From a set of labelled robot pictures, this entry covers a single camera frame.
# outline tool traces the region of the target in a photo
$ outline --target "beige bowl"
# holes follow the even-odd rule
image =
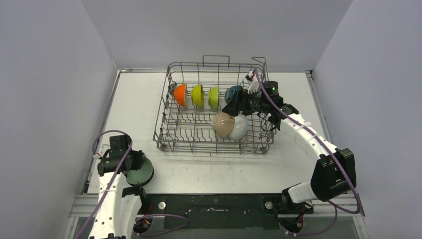
[[[234,128],[234,117],[218,113],[211,120],[211,128],[220,137],[226,137]]]

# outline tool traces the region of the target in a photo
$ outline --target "blue bowl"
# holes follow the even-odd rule
[[[232,87],[228,88],[227,91],[225,91],[225,94],[224,94],[224,101],[226,103],[229,103],[230,100],[234,96],[234,92],[235,91],[241,91],[241,90],[243,90],[242,86],[232,86]]]

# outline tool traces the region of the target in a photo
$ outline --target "metal wire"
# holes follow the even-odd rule
[[[205,62],[205,57],[224,57],[227,62]],[[173,62],[167,67],[153,140],[162,151],[212,152],[212,153],[259,153],[265,154],[274,143],[276,130],[266,115],[247,116],[249,128],[240,140],[221,138],[211,129],[213,116],[225,106],[224,94],[234,85],[245,89],[248,83],[244,75],[257,67],[261,80],[268,81],[264,57],[252,57],[255,63],[231,63],[229,56],[203,57],[202,62]],[[193,87],[202,84],[204,107],[195,106],[188,100],[185,107],[177,104],[173,93],[178,85],[187,84],[187,99],[191,98]],[[207,105],[208,92],[218,87],[218,109]]]

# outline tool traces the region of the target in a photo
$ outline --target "wall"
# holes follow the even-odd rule
[[[82,0],[118,68],[165,69],[205,54],[271,71],[313,69],[352,0]]]
[[[422,1],[354,0],[313,72],[371,238],[421,238]]]
[[[61,238],[115,78],[78,0],[0,3],[0,238]]]

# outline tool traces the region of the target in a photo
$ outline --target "metal frame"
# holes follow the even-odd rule
[[[206,57],[227,58],[226,62],[206,62]],[[244,75],[255,67],[261,71],[263,82],[268,81],[265,57],[252,57],[254,63],[231,63],[230,56],[204,55],[202,62],[173,62],[167,67],[166,79],[163,85],[160,106],[155,124],[153,140],[161,151],[212,152],[212,153],[262,153],[268,152],[274,143],[276,130],[267,120],[257,114],[248,116],[249,129],[240,140],[232,140],[218,136],[211,129],[212,117],[221,112],[225,106],[224,93],[234,85],[244,89],[248,83]],[[224,73],[234,73],[230,79],[220,79]],[[204,81],[206,76],[213,75],[211,82]],[[208,91],[218,88],[219,105],[212,109],[206,103],[203,107],[195,106],[188,101],[186,106],[176,103],[174,90],[180,84],[187,85],[187,98],[192,95],[196,85],[202,85],[204,96]]]
[[[153,69],[119,69],[116,75],[116,79],[114,82],[114,87],[110,96],[110,100],[108,103],[108,109],[105,115],[105,119],[103,121],[103,126],[102,126],[102,132],[104,131],[104,127],[106,125],[106,121],[109,115],[109,111],[111,109],[111,105],[114,99],[114,94],[116,92],[117,86],[118,86],[118,82],[119,82],[119,78],[121,73],[158,73],[157,71],[153,71]],[[322,123],[322,128],[323,128],[323,133],[325,138],[331,142],[331,137],[329,135],[328,132],[328,128],[326,126],[326,122],[325,122],[325,118],[323,116],[320,104],[319,104],[319,100],[315,91],[315,87],[314,87],[314,83],[313,83],[313,79],[312,79],[312,75],[311,75],[311,71],[304,71],[304,73],[306,74],[306,77],[308,79],[308,84],[312,93],[312,96],[314,98],[314,103],[316,105],[316,109],[318,112],[318,116],[320,118],[320,121]],[[95,166],[95,160],[93,160],[93,164],[91,166],[91,171],[89,174],[89,179],[92,176],[92,172],[93,172],[93,168]],[[88,217],[89,214],[92,212],[92,210],[94,209],[96,203],[98,200],[98,195],[77,195],[75,197],[74,203],[72,205],[72,209],[71,212],[69,214],[69,219],[68,222],[66,224],[66,228],[65,228],[65,232],[64,232],[64,239],[72,239],[74,237],[74,233],[76,230],[76,226],[79,220],[79,217]],[[356,208],[356,201],[353,198],[353,195],[351,194],[344,194],[341,195],[337,198],[334,198],[332,200],[334,203],[346,207],[346,208],[350,208],[350,209],[354,209]],[[334,216],[334,207],[331,206],[330,204],[318,201],[318,200],[314,200],[312,201],[312,204],[314,205],[314,214],[311,215],[307,215],[307,217],[333,217]],[[343,211],[339,211],[338,212],[338,216],[340,217],[353,217],[353,220],[355,222],[355,226],[356,226],[356,231],[357,234],[359,236],[360,239],[369,239],[368,236],[368,232],[364,223],[364,212],[362,212],[361,214],[358,215],[352,215],[352,214],[348,214],[345,213]],[[292,215],[279,215],[279,217],[293,217]]]

